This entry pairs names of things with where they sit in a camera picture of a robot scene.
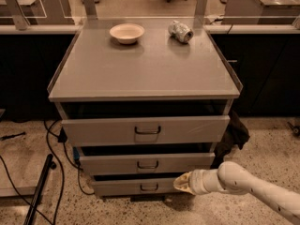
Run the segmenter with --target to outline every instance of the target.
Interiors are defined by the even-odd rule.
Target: black drawer handle
[[[141,184],[140,185],[140,189],[141,191],[157,191],[158,190],[158,184],[157,184],[157,187],[153,187],[153,188],[143,188],[143,185]]]
[[[156,169],[158,167],[158,161],[157,164],[154,166],[141,166],[140,161],[138,161],[137,166],[139,169]]]
[[[159,134],[161,131],[161,127],[158,126],[156,131],[139,131],[137,127],[134,128],[134,131],[136,134],[140,134],[140,135],[155,135],[155,134]]]

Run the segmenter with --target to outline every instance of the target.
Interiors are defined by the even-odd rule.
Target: bowl
[[[121,44],[135,43],[143,33],[143,27],[133,23],[119,24],[110,30],[111,36],[116,38]]]

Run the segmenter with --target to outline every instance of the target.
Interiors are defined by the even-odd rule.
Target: desk
[[[292,24],[299,14],[300,0],[228,0],[223,24]]]
[[[175,192],[173,180],[210,168],[239,90],[201,23],[189,44],[168,33],[172,18],[86,21],[55,81],[55,102],[97,196]],[[137,23],[138,43],[109,34]]]
[[[74,24],[70,18],[68,0],[18,0],[18,2],[31,24]],[[2,17],[10,17],[5,0],[0,0],[0,24],[13,24],[12,19]]]

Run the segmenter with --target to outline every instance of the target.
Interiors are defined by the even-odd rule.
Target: drawer
[[[215,158],[214,153],[203,153],[200,144],[180,144],[179,148],[176,144],[110,146],[108,149],[99,147],[97,150],[101,148],[105,150],[104,154],[109,155],[80,157],[85,173],[183,173],[195,169],[209,169]]]
[[[173,181],[181,173],[156,175],[95,176],[92,187],[96,196],[124,196],[180,192]]]
[[[64,120],[74,146],[220,142],[229,116]]]

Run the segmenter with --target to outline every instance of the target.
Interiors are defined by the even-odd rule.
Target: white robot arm
[[[292,224],[300,224],[300,194],[263,181],[231,161],[223,162],[215,170],[184,173],[175,179],[174,187],[194,195],[250,193]]]

